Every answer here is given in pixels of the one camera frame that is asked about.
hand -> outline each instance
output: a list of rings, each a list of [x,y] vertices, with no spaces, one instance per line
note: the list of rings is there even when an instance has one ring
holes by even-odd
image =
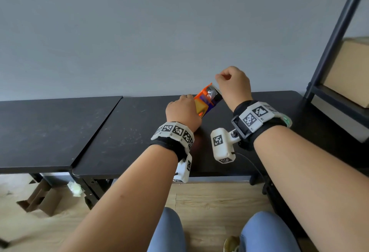
[[[165,110],[168,122],[179,122],[195,132],[201,125],[201,117],[196,113],[195,100],[192,95],[182,95],[179,100],[172,101]]]
[[[230,110],[246,100],[252,100],[250,80],[246,74],[235,66],[230,66],[215,75],[225,103]]]

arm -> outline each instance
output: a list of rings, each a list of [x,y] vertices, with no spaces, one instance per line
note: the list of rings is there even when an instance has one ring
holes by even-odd
[[[252,100],[245,73],[216,75],[233,111]],[[290,129],[272,127],[254,142],[270,178],[320,252],[369,251],[369,178]]]
[[[192,95],[166,109],[167,121],[195,131],[201,124]],[[178,164],[176,154],[148,147],[104,194],[59,252],[147,251]]]

forearm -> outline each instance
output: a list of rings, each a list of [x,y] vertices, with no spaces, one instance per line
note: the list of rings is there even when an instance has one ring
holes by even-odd
[[[178,164],[173,151],[146,149],[104,194],[60,252],[146,251]]]
[[[369,250],[369,178],[282,126],[254,146],[319,251]]]

left hand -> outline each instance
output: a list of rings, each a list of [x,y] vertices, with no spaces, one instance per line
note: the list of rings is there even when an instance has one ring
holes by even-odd
[[[201,125],[201,117],[196,113],[195,100],[191,94],[180,96],[179,100],[172,101],[165,110],[168,122],[179,122],[195,132]]]

shelf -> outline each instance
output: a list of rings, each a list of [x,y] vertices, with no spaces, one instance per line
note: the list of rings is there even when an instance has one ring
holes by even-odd
[[[358,123],[369,128],[369,108],[363,108],[324,85],[314,86],[312,92]]]

